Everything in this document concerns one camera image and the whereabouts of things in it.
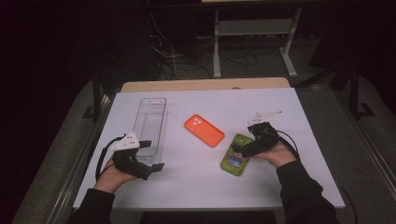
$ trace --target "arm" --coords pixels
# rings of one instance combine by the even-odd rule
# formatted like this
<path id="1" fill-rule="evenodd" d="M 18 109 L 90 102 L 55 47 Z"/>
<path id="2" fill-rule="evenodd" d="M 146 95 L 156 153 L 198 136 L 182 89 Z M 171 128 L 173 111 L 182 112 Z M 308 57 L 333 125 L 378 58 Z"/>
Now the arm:
<path id="1" fill-rule="evenodd" d="M 69 218 L 67 224 L 110 223 L 114 192 L 124 183 L 137 178 L 117 170 L 111 159 L 105 167 L 93 189 L 88 189 L 80 208 Z"/>
<path id="2" fill-rule="evenodd" d="M 334 206 L 321 195 L 322 186 L 309 176 L 285 145 L 279 142 L 254 158 L 268 160 L 275 166 L 287 223 L 339 223 Z"/>

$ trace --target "clear plastic box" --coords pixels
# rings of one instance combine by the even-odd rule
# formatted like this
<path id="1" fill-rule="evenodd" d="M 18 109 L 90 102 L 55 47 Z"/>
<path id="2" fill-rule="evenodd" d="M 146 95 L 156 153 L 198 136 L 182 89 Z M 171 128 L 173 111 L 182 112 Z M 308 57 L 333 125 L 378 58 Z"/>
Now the clear plastic box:
<path id="1" fill-rule="evenodd" d="M 134 131 L 139 141 L 151 141 L 150 147 L 140 148 L 136 158 L 147 165 L 161 162 L 166 126 L 166 99 L 142 99 L 134 122 Z"/>

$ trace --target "black long-sleeve shirt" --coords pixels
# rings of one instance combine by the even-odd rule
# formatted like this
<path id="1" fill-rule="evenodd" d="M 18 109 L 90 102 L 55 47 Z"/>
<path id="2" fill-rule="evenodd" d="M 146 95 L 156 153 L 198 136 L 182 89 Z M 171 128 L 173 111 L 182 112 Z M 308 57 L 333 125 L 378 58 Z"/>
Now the black long-sleeve shirt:
<path id="1" fill-rule="evenodd" d="M 288 224 L 338 224 L 335 209 L 321 192 L 322 186 L 312 179 L 300 161 L 276 169 L 282 186 L 280 198 Z M 77 212 L 68 224 L 110 223 L 114 194 L 88 189 Z"/>

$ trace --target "white tabletop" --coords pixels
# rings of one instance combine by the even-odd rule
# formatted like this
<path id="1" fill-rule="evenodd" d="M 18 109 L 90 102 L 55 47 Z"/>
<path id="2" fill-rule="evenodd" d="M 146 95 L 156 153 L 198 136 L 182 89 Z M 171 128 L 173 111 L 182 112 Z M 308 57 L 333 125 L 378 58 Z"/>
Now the white tabletop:
<path id="1" fill-rule="evenodd" d="M 116 192 L 113 208 L 256 210 L 281 207 L 276 169 L 268 162 L 250 160 L 241 176 L 220 169 L 220 162 L 237 133 L 253 137 L 248 132 L 248 120 L 256 112 L 279 110 L 283 114 L 271 119 L 271 125 L 293 138 L 305 169 L 324 188 L 323 196 L 336 207 L 345 206 L 295 90 L 282 88 L 118 93 L 74 207 L 80 206 L 87 189 L 94 185 L 102 148 L 113 138 L 132 130 L 141 99 L 159 97 L 166 98 L 168 112 L 162 159 L 165 166 L 148 180 L 138 179 L 122 186 Z M 184 122 L 193 114 L 201 115 L 225 133 L 216 147 L 209 147 L 184 128 Z M 111 154 L 107 152 L 104 163 Z"/>

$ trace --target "smartphone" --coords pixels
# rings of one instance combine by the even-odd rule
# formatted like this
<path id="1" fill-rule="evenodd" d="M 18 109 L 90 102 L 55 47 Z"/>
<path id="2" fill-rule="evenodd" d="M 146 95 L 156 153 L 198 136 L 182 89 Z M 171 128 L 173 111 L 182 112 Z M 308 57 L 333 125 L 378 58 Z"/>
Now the smartphone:
<path id="1" fill-rule="evenodd" d="M 232 145 L 237 144 L 239 146 L 244 146 L 253 141 L 253 139 L 244 136 L 241 133 L 236 134 L 221 161 L 221 169 L 236 176 L 240 176 L 244 173 L 249 158 L 243 158 L 241 153 L 233 152 Z"/>
<path id="2" fill-rule="evenodd" d="M 184 127 L 210 147 L 215 147 L 224 138 L 221 130 L 197 114 L 189 118 Z"/>

